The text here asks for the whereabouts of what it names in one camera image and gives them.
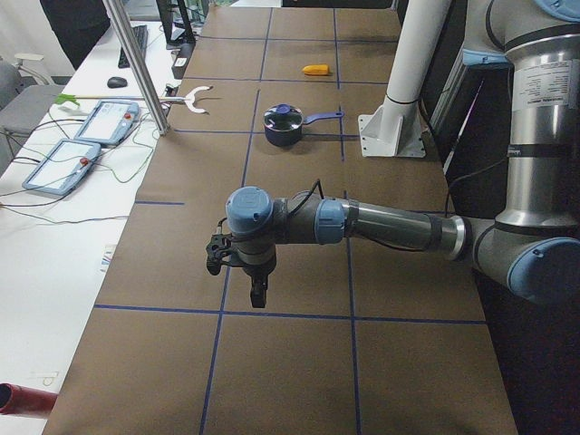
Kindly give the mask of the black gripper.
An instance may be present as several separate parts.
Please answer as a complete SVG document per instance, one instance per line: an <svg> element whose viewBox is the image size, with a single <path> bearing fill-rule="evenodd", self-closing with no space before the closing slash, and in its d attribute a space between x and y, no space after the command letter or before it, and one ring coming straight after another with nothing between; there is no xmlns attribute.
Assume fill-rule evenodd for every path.
<svg viewBox="0 0 580 435"><path fill-rule="evenodd" d="M262 252L238 250L244 271L251 277L250 302L253 308L266 307L267 278L276 268L276 247L268 246Z"/></svg>

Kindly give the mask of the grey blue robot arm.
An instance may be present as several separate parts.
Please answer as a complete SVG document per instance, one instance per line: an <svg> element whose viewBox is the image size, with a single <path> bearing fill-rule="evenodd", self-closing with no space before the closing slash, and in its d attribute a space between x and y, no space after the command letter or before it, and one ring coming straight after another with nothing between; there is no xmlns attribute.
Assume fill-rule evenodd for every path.
<svg viewBox="0 0 580 435"><path fill-rule="evenodd" d="M222 227L208 243L207 268L239 267L250 300L266 304L282 244L336 244L361 237L394 249L469 255L478 271L536 304L579 289L578 227L568 177L579 151L579 4L576 1L471 1L466 65L514 68L507 198L493 219L433 215L325 197L318 185L292 198L257 187L230 195Z"/></svg>

